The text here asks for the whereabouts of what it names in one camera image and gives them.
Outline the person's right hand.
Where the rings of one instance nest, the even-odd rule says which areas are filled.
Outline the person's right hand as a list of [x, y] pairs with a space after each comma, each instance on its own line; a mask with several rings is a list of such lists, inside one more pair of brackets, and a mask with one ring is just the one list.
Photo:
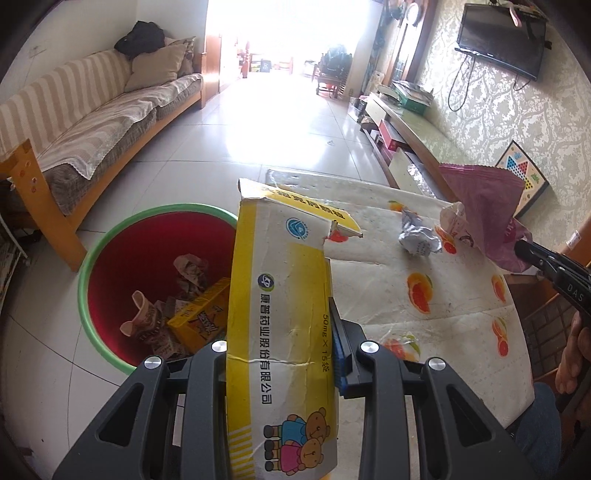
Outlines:
[[590, 329], [583, 326], [581, 316], [576, 312], [555, 379], [555, 385], [560, 394], [574, 392], [584, 360], [590, 360]]

